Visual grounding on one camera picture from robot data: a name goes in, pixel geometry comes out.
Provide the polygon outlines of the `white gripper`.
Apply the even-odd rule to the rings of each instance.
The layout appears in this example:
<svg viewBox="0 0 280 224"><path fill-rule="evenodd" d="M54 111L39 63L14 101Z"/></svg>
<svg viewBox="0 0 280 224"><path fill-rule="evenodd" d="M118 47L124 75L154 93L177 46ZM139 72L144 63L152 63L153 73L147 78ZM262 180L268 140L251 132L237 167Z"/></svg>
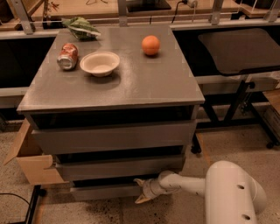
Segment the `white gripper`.
<svg viewBox="0 0 280 224"><path fill-rule="evenodd" d="M140 178L135 178L134 181L143 188L143 193L135 201L136 204L142 204L162 194L171 194L174 192L174 189L163 188L155 178L150 178L145 181Z"/></svg>

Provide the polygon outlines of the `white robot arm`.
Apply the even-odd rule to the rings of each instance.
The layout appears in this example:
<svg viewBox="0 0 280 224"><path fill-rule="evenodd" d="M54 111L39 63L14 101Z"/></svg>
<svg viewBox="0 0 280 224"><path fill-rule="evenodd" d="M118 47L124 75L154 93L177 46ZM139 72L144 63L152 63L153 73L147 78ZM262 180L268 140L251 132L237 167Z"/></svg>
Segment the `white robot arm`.
<svg viewBox="0 0 280 224"><path fill-rule="evenodd" d="M262 186L239 165L228 161L213 163L204 178L163 171L157 178L137 178L135 182L142 188L137 204L178 191L204 198L206 224L258 224L256 216L267 204Z"/></svg>

